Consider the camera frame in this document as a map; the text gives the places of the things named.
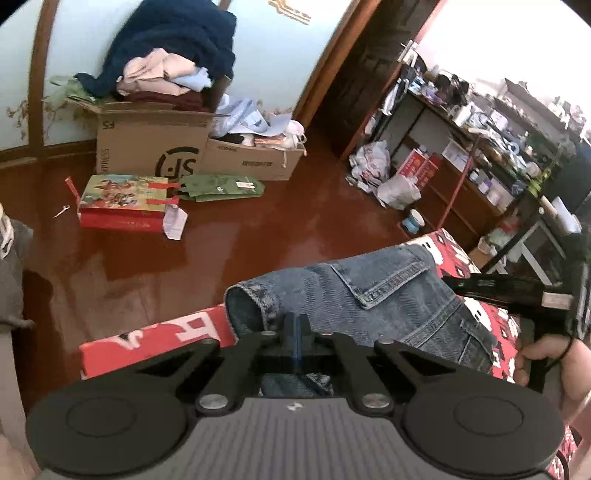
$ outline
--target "round black pad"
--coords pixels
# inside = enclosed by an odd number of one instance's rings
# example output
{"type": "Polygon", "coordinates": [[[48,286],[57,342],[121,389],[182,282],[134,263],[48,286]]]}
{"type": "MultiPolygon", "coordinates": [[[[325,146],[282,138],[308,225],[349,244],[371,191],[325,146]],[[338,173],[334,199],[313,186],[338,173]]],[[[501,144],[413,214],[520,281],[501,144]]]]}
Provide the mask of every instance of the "round black pad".
{"type": "Polygon", "coordinates": [[[564,436],[558,411],[529,389],[483,380],[450,378],[417,394],[404,413],[410,439],[428,458],[464,475],[545,469],[564,436]]]}
{"type": "Polygon", "coordinates": [[[27,438],[37,460],[56,471],[122,475],[160,460],[186,428],[171,394],[58,392],[33,408],[27,438]]]}

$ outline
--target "red box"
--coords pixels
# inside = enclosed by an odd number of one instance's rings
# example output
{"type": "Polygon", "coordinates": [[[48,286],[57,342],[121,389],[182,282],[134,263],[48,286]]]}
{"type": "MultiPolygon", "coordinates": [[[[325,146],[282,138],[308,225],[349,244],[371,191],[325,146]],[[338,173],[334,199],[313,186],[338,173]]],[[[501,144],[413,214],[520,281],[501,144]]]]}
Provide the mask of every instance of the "red box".
{"type": "Polygon", "coordinates": [[[421,166],[427,161],[420,150],[414,149],[410,152],[410,155],[404,160],[402,166],[396,172],[396,175],[402,175],[403,177],[410,178],[414,177],[420,170],[421,166]]]}
{"type": "Polygon", "coordinates": [[[167,188],[178,186],[164,177],[93,175],[82,197],[70,177],[66,184],[76,197],[80,226],[134,232],[162,232],[167,205],[167,188]]]}
{"type": "Polygon", "coordinates": [[[417,172],[417,188],[422,190],[425,188],[429,180],[433,178],[433,176],[439,170],[441,166],[441,158],[439,155],[433,154],[431,155],[428,160],[423,163],[419,171],[417,172]]]}

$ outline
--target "red wooden floor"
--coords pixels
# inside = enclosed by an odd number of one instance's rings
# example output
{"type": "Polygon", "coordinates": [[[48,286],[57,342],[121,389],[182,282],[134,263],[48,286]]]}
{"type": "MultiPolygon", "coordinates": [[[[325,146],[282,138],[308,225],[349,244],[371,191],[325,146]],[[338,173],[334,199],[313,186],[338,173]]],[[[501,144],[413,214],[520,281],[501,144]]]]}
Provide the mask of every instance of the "red wooden floor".
{"type": "Polygon", "coordinates": [[[222,301],[227,287],[285,267],[358,255],[405,241],[395,210],[350,187],[324,139],[309,135],[287,182],[259,199],[186,203],[183,239],[82,230],[63,180],[82,189],[92,157],[0,169],[0,202],[35,237],[24,279],[31,331],[14,335],[25,409],[79,378],[77,347],[222,301]]]}

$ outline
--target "box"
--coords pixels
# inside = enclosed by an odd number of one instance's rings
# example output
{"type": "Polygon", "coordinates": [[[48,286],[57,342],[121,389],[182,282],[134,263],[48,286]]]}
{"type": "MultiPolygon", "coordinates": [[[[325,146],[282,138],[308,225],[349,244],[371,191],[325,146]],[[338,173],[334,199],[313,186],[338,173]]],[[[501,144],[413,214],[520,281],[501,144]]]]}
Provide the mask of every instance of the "box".
{"type": "Polygon", "coordinates": [[[423,155],[423,153],[418,150],[414,149],[410,152],[410,155],[404,160],[401,167],[396,172],[396,175],[402,175],[403,177],[410,178],[414,177],[423,163],[427,161],[427,157],[423,155]]]}
{"type": "Polygon", "coordinates": [[[426,187],[427,183],[429,183],[429,180],[431,180],[437,173],[440,166],[441,158],[436,154],[431,155],[428,160],[423,163],[417,172],[417,188],[419,190],[426,187]]]}
{"type": "Polygon", "coordinates": [[[481,238],[478,246],[470,252],[468,257],[470,257],[470,260],[474,262],[478,269],[481,269],[494,257],[494,254],[484,238],[481,238]]]}
{"type": "MultiPolygon", "coordinates": [[[[217,105],[229,85],[218,80],[209,106],[217,105]]],[[[195,173],[203,161],[213,113],[172,110],[167,103],[70,103],[99,116],[96,172],[176,179],[195,173]]]]}
{"type": "Polygon", "coordinates": [[[76,196],[80,226],[114,230],[162,232],[167,188],[178,186],[162,177],[93,175],[79,196],[70,177],[66,179],[76,196]]]}
{"type": "Polygon", "coordinates": [[[305,150],[286,152],[265,147],[247,147],[210,138],[195,173],[244,175],[257,180],[289,180],[305,150]]]}
{"type": "Polygon", "coordinates": [[[468,152],[464,150],[459,143],[454,142],[453,140],[450,140],[441,155],[443,158],[448,159],[459,171],[464,170],[469,156],[468,152]]]}

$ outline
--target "sf logo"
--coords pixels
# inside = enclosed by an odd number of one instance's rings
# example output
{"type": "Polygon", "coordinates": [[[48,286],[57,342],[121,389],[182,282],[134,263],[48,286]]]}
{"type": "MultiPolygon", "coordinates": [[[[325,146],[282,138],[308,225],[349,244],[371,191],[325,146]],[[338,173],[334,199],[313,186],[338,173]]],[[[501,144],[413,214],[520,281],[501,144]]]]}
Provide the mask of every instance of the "sf logo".
{"type": "Polygon", "coordinates": [[[157,177],[166,177],[168,179],[177,179],[185,175],[194,173],[193,167],[197,163],[198,148],[177,147],[172,148],[158,159],[156,171],[157,177]]]}

